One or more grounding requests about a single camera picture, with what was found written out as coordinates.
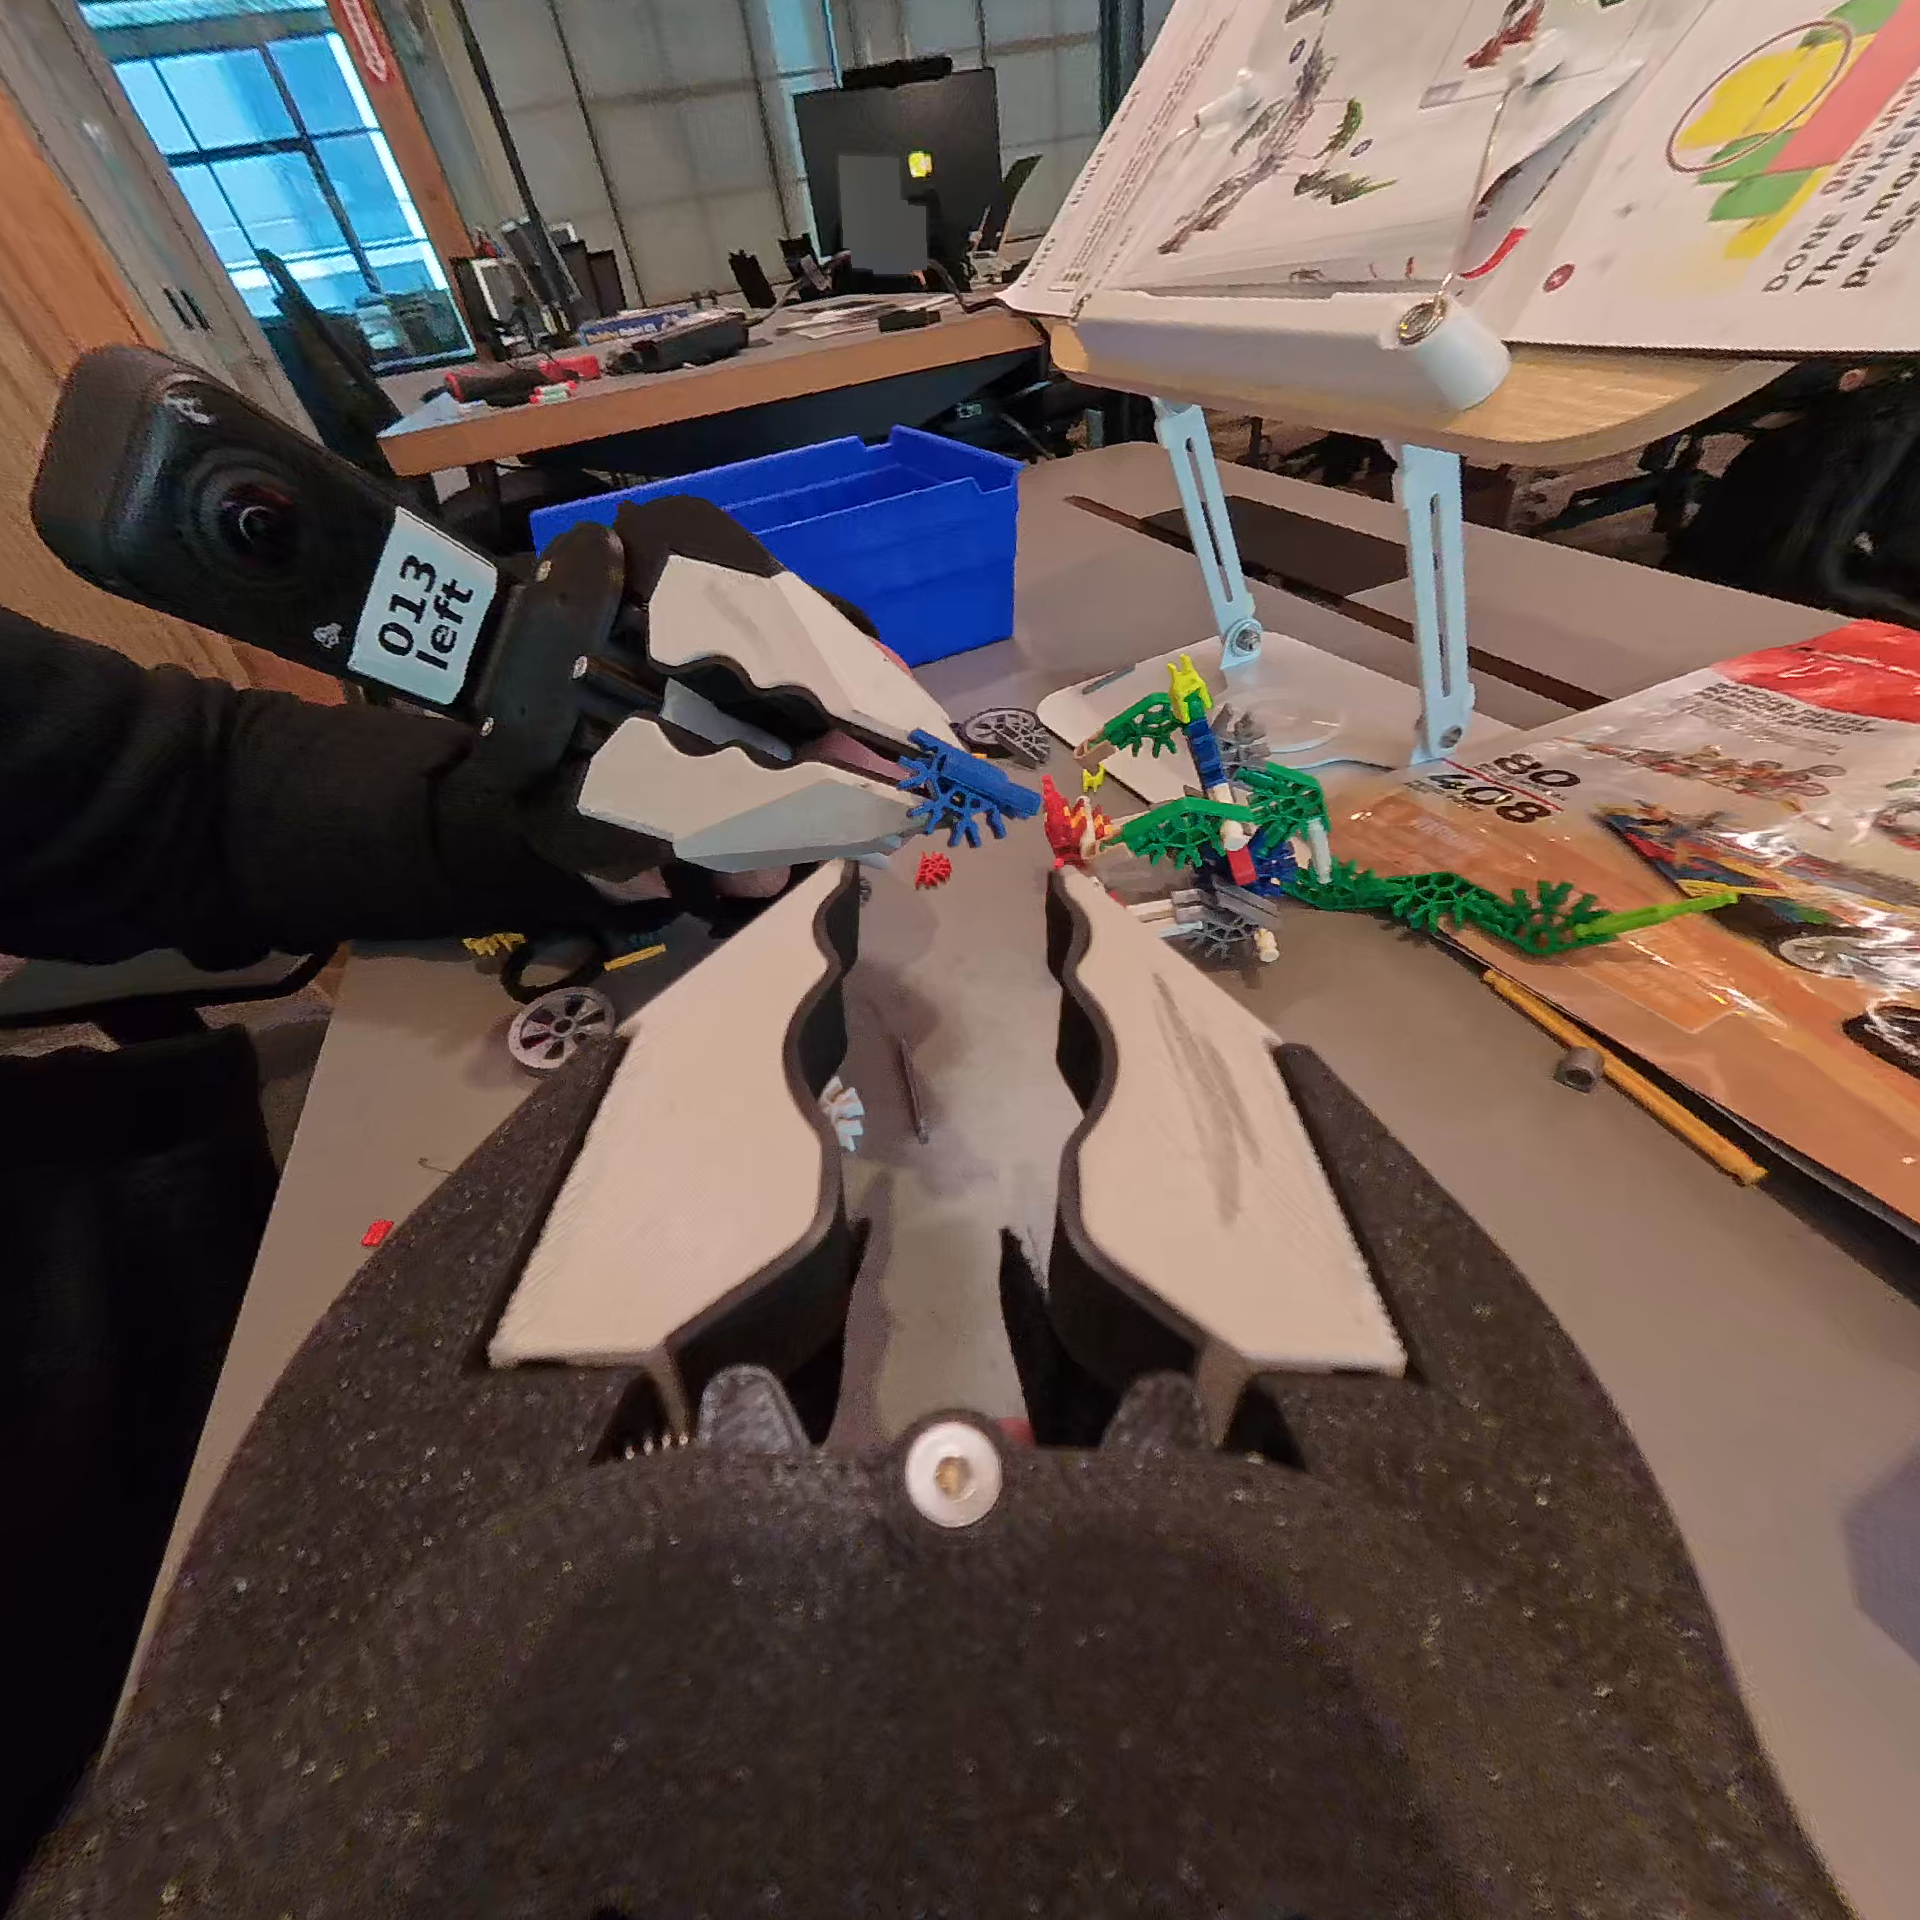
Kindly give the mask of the black knobby tyre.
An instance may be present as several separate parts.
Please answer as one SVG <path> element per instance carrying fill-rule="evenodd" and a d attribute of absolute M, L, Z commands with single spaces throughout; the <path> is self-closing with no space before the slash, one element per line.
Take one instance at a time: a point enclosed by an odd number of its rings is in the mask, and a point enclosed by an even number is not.
<path fill-rule="evenodd" d="M 527 1003 L 543 991 L 570 986 L 593 986 L 621 971 L 603 971 L 611 956 L 666 943 L 655 931 L 568 929 L 539 932 L 498 964 L 498 986 L 515 1001 Z"/>

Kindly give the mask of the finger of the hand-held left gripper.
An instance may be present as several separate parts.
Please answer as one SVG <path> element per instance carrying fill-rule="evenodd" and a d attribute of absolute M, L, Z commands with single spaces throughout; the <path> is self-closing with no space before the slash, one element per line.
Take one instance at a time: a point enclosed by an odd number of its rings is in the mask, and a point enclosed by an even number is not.
<path fill-rule="evenodd" d="M 943 703 L 852 617 L 796 573 L 673 555 L 649 594 L 649 662 L 708 703 L 791 740 L 868 750 L 959 746 Z"/>
<path fill-rule="evenodd" d="M 831 761 L 769 761 L 637 715 L 591 756 L 579 812 L 667 845 L 677 861 L 755 874 L 890 854 L 917 835 L 919 799 Z"/>

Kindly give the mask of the long yellow rod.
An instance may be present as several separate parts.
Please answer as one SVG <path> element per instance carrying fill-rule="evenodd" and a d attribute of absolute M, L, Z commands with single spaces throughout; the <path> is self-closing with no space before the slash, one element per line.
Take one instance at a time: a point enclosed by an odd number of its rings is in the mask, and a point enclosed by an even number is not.
<path fill-rule="evenodd" d="M 1657 1119 L 1669 1137 L 1682 1141 L 1704 1162 L 1741 1188 L 1755 1188 L 1770 1177 L 1770 1167 L 1722 1130 L 1704 1119 L 1679 1094 L 1655 1083 L 1644 1070 L 1629 1066 L 1620 1053 L 1605 1047 L 1597 1036 L 1551 1006 L 1541 994 L 1519 981 L 1487 969 L 1482 983 L 1516 1013 L 1524 1014 L 1539 1031 L 1557 1041 L 1563 1059 L 1577 1052 L 1595 1057 L 1597 1079 L 1633 1101 L 1644 1116 Z"/>

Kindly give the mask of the model picture instruction booklet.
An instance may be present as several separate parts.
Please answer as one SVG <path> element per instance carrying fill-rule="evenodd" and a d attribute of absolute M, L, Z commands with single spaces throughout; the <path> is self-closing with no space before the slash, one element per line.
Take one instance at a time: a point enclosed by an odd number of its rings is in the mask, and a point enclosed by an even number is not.
<path fill-rule="evenodd" d="M 1659 39 L 1665 5 L 1170 5 L 1007 295 L 1429 292 L 1541 219 Z"/>

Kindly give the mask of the white wooden book stand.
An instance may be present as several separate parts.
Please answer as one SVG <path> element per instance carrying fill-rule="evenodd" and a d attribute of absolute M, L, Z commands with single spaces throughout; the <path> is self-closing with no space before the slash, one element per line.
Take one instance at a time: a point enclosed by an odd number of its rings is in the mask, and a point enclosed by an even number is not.
<path fill-rule="evenodd" d="M 1274 417 L 1377 441 L 1397 466 L 1419 707 L 1385 753 L 1353 731 L 1313 740 L 1306 764 L 1427 766 L 1475 717 L 1464 463 L 1592 463 L 1708 425 L 1801 369 L 1915 375 L 1915 338 L 1892 347 L 1773 347 L 1761 355 L 1505 342 L 1456 295 L 1335 290 L 1275 295 L 1048 292 L 1034 258 L 1007 301 L 1045 327 L 1087 382 L 1148 397 L 1207 580 L 1216 649 L 1234 692 L 1264 673 L 1264 636 L 1242 578 L 1207 409 Z"/>

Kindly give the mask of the block picture instruction sheet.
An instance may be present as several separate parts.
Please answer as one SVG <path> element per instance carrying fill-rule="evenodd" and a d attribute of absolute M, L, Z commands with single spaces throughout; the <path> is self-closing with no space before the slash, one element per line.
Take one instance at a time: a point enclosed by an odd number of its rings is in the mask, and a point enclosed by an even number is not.
<path fill-rule="evenodd" d="M 1499 269 L 1514 345 L 1917 347 L 1917 5 L 1706 5 Z"/>

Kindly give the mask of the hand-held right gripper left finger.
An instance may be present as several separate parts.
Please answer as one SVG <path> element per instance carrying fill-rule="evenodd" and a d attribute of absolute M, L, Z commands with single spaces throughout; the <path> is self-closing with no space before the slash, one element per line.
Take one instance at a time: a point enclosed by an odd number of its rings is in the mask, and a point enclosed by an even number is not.
<path fill-rule="evenodd" d="M 490 1365 L 738 1361 L 845 1322 L 844 1145 L 857 871 L 826 861 L 620 1029 L 616 1068 L 490 1337 Z"/>

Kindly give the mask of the wooden top desk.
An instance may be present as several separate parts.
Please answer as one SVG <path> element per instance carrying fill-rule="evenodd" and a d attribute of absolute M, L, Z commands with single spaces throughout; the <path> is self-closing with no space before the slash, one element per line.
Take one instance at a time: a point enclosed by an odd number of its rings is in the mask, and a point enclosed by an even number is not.
<path fill-rule="evenodd" d="M 1042 325 L 1002 305 L 952 308 L 927 327 L 883 332 L 876 323 L 863 323 L 826 341 L 749 345 L 703 369 L 601 375 L 556 403 L 501 409 L 439 396 L 386 428 L 375 443 L 395 476 L 425 476 L 776 403 L 859 393 L 890 380 L 986 369 L 1048 345 Z"/>

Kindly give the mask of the blue snowflake connector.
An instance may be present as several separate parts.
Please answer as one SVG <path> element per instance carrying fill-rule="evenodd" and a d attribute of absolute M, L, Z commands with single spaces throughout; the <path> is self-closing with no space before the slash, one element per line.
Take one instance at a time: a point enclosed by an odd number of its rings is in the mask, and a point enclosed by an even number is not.
<path fill-rule="evenodd" d="M 948 849 L 981 849 L 984 835 L 1004 839 L 1010 825 L 1042 813 L 1040 794 L 923 729 L 911 734 L 899 772 L 899 787 L 911 797 L 906 830 L 943 835 Z"/>

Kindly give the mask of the silver spoked wheel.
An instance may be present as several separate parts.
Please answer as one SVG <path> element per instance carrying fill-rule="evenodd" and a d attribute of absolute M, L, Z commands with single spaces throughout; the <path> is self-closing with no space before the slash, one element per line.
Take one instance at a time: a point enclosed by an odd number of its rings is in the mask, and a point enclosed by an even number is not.
<path fill-rule="evenodd" d="M 556 1073 L 591 1043 L 618 1031 L 612 999 L 593 986 L 556 987 L 527 1001 L 507 1031 L 512 1060 L 529 1073 Z"/>

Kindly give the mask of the blue plastic bin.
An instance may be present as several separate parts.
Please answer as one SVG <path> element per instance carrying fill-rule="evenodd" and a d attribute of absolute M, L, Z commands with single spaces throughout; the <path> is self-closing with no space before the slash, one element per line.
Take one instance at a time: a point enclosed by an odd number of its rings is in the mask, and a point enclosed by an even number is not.
<path fill-rule="evenodd" d="M 896 425 L 533 513 L 536 550 L 624 505 L 695 497 L 727 513 L 807 585 L 863 607 L 907 662 L 1013 638 L 1020 461 Z"/>

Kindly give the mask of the black monitor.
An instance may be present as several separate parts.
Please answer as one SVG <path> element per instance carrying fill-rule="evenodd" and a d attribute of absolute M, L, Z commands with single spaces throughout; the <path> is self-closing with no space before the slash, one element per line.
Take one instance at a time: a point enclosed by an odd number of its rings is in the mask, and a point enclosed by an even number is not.
<path fill-rule="evenodd" d="M 987 66 L 802 92 L 791 110 L 813 231 L 841 292 L 901 292 L 929 267 L 970 274 L 970 244 L 1002 190 Z"/>

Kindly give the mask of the person's left hand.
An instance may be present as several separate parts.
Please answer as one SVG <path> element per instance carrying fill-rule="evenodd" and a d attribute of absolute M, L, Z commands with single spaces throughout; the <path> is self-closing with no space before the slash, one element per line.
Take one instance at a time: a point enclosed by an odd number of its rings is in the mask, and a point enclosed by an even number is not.
<path fill-rule="evenodd" d="M 695 861 L 660 859 L 635 866 L 621 859 L 603 871 L 586 871 L 586 883 L 616 906 L 673 902 L 681 915 L 712 918 L 732 908 L 760 908 L 777 900 L 813 874 L 813 865 L 749 871 L 716 871 Z"/>

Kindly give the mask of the orange red toy package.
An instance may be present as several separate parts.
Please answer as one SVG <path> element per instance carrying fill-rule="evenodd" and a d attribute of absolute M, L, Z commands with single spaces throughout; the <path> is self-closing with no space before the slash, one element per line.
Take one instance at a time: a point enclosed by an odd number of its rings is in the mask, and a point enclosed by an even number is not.
<path fill-rule="evenodd" d="M 1653 915 L 1586 950 L 1487 950 L 1915 1228 L 1915 631 L 1850 621 L 1439 761 L 1346 812 L 1335 853 Z"/>

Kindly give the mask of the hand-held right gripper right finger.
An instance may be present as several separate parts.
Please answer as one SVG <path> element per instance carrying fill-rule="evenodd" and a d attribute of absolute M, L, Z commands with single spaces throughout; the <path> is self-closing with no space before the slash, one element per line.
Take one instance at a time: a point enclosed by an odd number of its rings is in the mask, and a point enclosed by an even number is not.
<path fill-rule="evenodd" d="M 1048 878 L 1063 1148 L 1048 1273 L 1103 1381 L 1227 1354 L 1388 1375 L 1408 1354 L 1289 1090 L 1280 1037 L 1090 876 Z"/>

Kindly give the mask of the colourful construction toy model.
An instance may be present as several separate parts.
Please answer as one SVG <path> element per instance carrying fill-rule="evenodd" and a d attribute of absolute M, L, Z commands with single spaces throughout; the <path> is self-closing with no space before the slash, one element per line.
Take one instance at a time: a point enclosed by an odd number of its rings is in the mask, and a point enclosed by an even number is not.
<path fill-rule="evenodd" d="M 1417 932 L 1480 932 L 1499 946 L 1557 958 L 1624 939 L 1672 921 L 1717 915 L 1739 902 L 1732 886 L 1680 897 L 1669 902 L 1608 911 L 1595 897 L 1577 897 L 1567 879 L 1544 879 L 1507 897 L 1455 871 L 1378 874 L 1331 850 L 1329 802 L 1319 781 L 1279 761 L 1227 764 L 1211 723 L 1215 699 L 1186 654 L 1173 659 L 1167 685 L 1120 708 L 1092 734 L 1108 753 L 1167 754 L 1186 746 L 1201 787 L 1115 823 L 1092 787 L 1076 799 L 1042 779 L 1042 823 L 1056 868 L 1090 871 L 1125 850 L 1151 865 L 1167 861 L 1197 879 L 1189 918 L 1170 906 L 1162 931 L 1197 939 L 1204 918 L 1280 899 L 1397 921 Z"/>

